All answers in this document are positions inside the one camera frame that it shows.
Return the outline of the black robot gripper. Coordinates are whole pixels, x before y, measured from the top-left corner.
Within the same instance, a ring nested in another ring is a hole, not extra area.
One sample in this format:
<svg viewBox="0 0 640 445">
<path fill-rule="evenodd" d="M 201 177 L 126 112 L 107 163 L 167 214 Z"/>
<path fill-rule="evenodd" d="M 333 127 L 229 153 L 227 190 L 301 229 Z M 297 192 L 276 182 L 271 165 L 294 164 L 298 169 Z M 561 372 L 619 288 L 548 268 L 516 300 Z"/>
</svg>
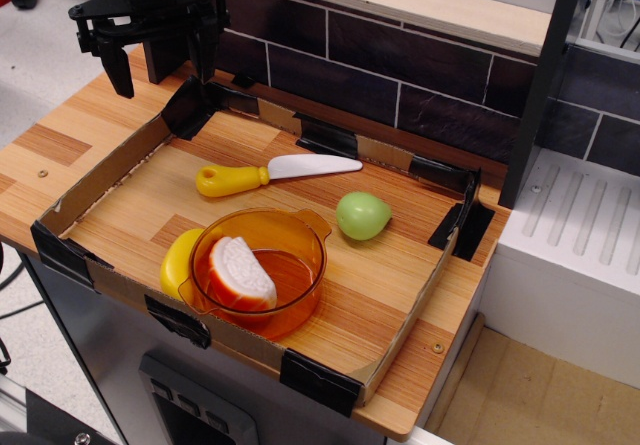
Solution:
<svg viewBox="0 0 640 445">
<path fill-rule="evenodd" d="M 145 40 L 187 38 L 200 81 L 215 73 L 220 33 L 230 25 L 226 0 L 89 0 L 69 9 L 80 50 L 101 59 L 115 92 L 134 97 L 126 45 Z"/>
</svg>

